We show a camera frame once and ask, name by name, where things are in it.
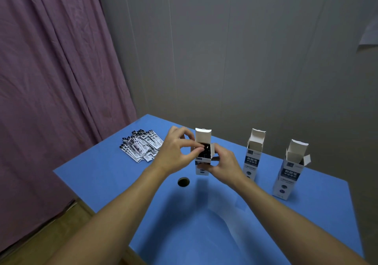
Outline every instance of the hole in table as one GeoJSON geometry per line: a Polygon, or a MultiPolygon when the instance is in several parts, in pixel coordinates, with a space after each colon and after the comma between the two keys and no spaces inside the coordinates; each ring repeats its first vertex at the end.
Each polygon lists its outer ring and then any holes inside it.
{"type": "Polygon", "coordinates": [[[177,181],[177,184],[181,187],[185,187],[185,186],[188,186],[190,183],[190,180],[189,178],[187,177],[182,177],[180,178],[178,181],[177,181]]]}

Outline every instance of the open box lid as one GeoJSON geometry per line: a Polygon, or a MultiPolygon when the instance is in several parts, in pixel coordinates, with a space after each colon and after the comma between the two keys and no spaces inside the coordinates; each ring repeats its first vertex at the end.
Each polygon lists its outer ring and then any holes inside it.
{"type": "Polygon", "coordinates": [[[289,148],[286,150],[286,159],[290,162],[306,166],[311,162],[310,155],[305,156],[308,145],[308,143],[292,139],[289,148]]]}
{"type": "Polygon", "coordinates": [[[252,129],[251,137],[249,138],[247,148],[250,150],[255,150],[257,152],[262,152],[262,147],[265,139],[265,131],[259,129],[252,129]]]}
{"type": "Polygon", "coordinates": [[[214,144],[211,143],[211,130],[204,128],[195,129],[195,141],[210,144],[211,158],[215,156],[214,144]]]}

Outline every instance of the hand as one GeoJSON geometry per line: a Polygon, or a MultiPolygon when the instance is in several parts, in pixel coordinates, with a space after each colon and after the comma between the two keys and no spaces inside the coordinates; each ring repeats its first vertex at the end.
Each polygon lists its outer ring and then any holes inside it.
{"type": "Polygon", "coordinates": [[[194,141],[194,134],[189,129],[173,126],[168,131],[163,145],[151,166],[160,168],[166,175],[169,175],[186,167],[203,151],[204,145],[194,141]],[[192,147],[195,149],[185,155],[180,150],[182,147],[192,147]]]}
{"type": "Polygon", "coordinates": [[[245,178],[245,175],[243,174],[234,153],[228,149],[225,149],[224,147],[221,147],[217,143],[214,144],[214,149],[219,155],[219,164],[217,166],[199,164],[198,168],[207,170],[220,182],[223,182],[232,189],[235,189],[238,181],[245,178]]]}

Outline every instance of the right arm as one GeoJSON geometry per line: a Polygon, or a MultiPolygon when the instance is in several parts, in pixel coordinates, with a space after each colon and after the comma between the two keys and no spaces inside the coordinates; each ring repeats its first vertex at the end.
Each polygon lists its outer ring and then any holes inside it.
{"type": "Polygon", "coordinates": [[[246,177],[233,152],[215,144],[217,166],[201,165],[236,191],[292,264],[367,264],[357,253],[246,177]]]}

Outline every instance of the pile of packets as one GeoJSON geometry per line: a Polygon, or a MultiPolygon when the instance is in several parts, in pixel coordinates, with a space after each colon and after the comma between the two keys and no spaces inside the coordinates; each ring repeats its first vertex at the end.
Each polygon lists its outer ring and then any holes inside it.
{"type": "Polygon", "coordinates": [[[120,149],[127,153],[135,162],[146,160],[150,162],[158,154],[163,140],[153,131],[132,131],[131,137],[122,138],[120,149]]]}

